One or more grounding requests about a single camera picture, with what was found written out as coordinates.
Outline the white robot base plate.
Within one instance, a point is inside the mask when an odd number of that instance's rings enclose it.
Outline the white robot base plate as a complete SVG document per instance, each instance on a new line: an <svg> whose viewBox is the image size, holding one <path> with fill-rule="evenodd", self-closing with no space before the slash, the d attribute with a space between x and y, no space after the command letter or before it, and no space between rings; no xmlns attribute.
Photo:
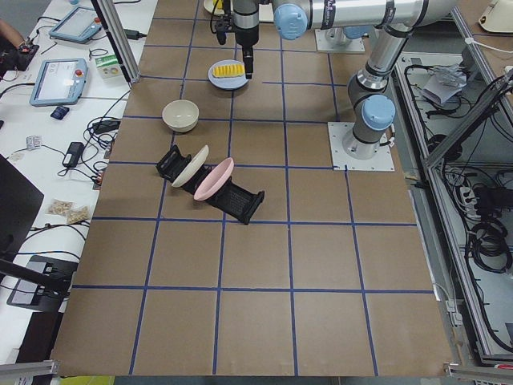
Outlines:
<svg viewBox="0 0 513 385"><path fill-rule="evenodd" d="M391 146L386 134L375 144L363 144L353 136L353 122L328 122L334 170L394 172Z"/></svg>

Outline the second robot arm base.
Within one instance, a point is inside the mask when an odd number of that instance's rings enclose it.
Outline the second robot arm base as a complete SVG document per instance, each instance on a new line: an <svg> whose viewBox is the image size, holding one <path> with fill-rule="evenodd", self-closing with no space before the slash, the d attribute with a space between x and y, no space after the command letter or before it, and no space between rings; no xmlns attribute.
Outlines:
<svg viewBox="0 0 513 385"><path fill-rule="evenodd" d="M331 28L325 32L325 38L334 46L346 46L367 34L368 26L345 26Z"/></svg>

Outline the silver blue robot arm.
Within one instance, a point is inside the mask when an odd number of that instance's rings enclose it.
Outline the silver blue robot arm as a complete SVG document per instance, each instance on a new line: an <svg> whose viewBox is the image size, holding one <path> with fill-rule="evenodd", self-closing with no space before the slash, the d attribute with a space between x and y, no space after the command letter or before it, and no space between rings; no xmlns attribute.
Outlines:
<svg viewBox="0 0 513 385"><path fill-rule="evenodd" d="M437 22L456 1L271 1L273 22L283 39L300 38L307 30L372 26L381 30L366 65L349 81L348 94L356 122L348 140L358 147L379 145L384 128L363 115L372 95L382 93L407 40L418 26Z"/></svg>

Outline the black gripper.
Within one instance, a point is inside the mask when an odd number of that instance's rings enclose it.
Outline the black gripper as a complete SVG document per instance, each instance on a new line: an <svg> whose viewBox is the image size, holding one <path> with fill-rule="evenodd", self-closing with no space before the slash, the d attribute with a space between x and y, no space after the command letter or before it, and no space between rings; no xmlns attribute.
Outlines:
<svg viewBox="0 0 513 385"><path fill-rule="evenodd" d="M233 0L232 23L236 42L242 47L244 75L253 77L253 45L259 39L259 4L253 0Z"/></svg>

